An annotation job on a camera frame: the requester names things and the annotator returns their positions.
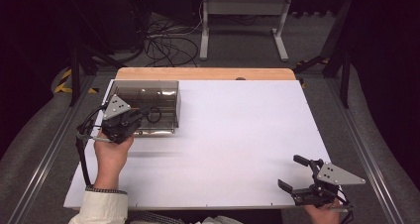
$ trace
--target silver metal bracket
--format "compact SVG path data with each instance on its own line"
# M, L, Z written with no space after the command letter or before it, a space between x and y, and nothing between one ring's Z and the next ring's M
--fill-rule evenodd
M324 163L318 172L317 179L334 185L365 184L366 181L331 163Z
M131 109L131 106L124 102L117 94L111 97L108 107L105 110L104 120L111 119Z

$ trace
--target person's arm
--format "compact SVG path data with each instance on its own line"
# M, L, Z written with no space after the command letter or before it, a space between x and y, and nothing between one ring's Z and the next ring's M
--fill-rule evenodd
M118 190L118 181L133 141L134 138L130 137L120 145L95 142L98 174L94 184L86 187L80 212L70 220L69 224L125 223L128 198L125 191Z
M309 216L311 216L313 224L339 224L339 212L329 209L339 206L339 199L336 198L332 204L326 204L319 208L316 208L314 205L305 205L304 208Z

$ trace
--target white sleeve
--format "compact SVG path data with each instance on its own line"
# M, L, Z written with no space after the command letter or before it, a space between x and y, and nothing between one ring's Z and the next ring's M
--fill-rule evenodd
M85 191L80 212L69 224L124 224L127 212L127 194Z

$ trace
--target white paper sheet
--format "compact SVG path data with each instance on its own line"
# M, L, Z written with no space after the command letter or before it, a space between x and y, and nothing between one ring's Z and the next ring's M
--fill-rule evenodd
M277 179L294 188L313 183L310 168L293 156L330 160L298 81L182 80L179 87L176 133L135 139L120 175L132 209L292 206ZM84 187L78 167L64 207L79 207Z

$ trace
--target human hand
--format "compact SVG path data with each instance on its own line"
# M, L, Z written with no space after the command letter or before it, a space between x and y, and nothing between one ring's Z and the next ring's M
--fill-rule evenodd
M99 132L99 138L106 138ZM121 144L95 141L94 148L98 161L98 174L96 176L94 188L99 189L118 189L118 179L121 169L127 161L130 147L133 145L134 137L127 138Z
M336 198L331 204L325 204L318 208L314 205L305 205L304 208L311 216L313 224L338 224L340 222L339 212L330 210L330 208L339 206L339 199Z

